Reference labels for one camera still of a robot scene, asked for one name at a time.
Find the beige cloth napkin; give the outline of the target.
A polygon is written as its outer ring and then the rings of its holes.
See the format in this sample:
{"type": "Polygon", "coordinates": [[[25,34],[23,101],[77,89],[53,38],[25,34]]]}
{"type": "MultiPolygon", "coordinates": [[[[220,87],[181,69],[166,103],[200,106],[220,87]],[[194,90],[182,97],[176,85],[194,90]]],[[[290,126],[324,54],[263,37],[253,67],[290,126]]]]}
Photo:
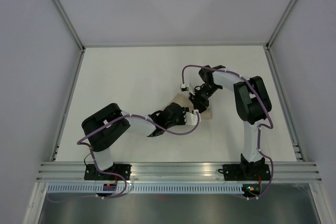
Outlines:
{"type": "MultiPolygon", "coordinates": [[[[170,105],[171,103],[176,103],[181,107],[188,107],[190,112],[194,110],[194,106],[192,102],[189,100],[188,96],[182,94],[182,93],[177,93],[175,97],[167,103],[166,106],[170,105]]],[[[205,110],[200,114],[202,120],[211,120],[213,118],[213,114],[210,108],[205,110]]]]}

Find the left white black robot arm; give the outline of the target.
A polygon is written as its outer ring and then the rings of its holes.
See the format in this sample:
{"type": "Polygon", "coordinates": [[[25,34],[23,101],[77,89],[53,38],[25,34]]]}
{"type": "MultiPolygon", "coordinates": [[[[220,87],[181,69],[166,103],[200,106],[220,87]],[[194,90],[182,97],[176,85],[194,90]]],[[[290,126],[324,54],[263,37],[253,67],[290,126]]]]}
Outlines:
{"type": "Polygon", "coordinates": [[[164,134],[165,130],[174,126],[185,125],[185,117],[189,111],[188,107],[172,102],[163,110],[155,111],[145,119],[141,119],[121,110],[116,103],[111,103],[86,118],[81,124],[86,136],[104,125],[106,126],[106,128],[88,137],[94,160],[98,165],[97,175],[104,180],[114,176],[114,161],[110,149],[124,133],[158,137],[164,134]]]}

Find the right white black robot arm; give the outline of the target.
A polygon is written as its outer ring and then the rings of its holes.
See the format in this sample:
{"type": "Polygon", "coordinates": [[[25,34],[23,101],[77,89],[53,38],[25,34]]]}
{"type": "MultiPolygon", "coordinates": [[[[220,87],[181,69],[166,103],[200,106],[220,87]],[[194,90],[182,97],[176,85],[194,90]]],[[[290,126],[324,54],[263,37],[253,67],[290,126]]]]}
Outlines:
{"type": "Polygon", "coordinates": [[[210,97],[219,89],[234,93],[235,108],[244,124],[244,147],[239,164],[224,164],[218,172],[225,181],[268,181],[271,179],[265,155],[260,152],[261,127],[270,121],[271,101],[260,76],[246,79],[224,66],[214,68],[200,66],[198,72],[203,80],[190,92],[193,107],[203,113],[209,107],[210,97]]]}

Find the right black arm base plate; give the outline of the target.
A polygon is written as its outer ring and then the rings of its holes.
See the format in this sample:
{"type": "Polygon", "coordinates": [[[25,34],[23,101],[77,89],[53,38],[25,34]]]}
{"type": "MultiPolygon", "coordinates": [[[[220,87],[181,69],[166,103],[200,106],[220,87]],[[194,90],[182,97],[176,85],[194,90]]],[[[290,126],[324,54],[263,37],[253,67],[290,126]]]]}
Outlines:
{"type": "Polygon", "coordinates": [[[271,179],[271,171],[267,164],[260,168],[243,171],[239,164],[224,164],[222,169],[225,181],[269,181],[271,179]]]}

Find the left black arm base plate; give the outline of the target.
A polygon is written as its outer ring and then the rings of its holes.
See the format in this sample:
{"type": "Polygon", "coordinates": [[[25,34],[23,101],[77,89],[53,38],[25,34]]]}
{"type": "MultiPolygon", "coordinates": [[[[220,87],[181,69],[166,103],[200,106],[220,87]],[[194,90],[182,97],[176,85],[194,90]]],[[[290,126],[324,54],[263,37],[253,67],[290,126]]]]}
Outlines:
{"type": "Polygon", "coordinates": [[[84,180],[97,180],[97,181],[108,181],[108,180],[121,180],[122,176],[125,180],[130,179],[131,175],[131,165],[130,164],[114,164],[109,169],[105,170],[108,174],[100,173],[94,164],[86,165],[84,180]]]}

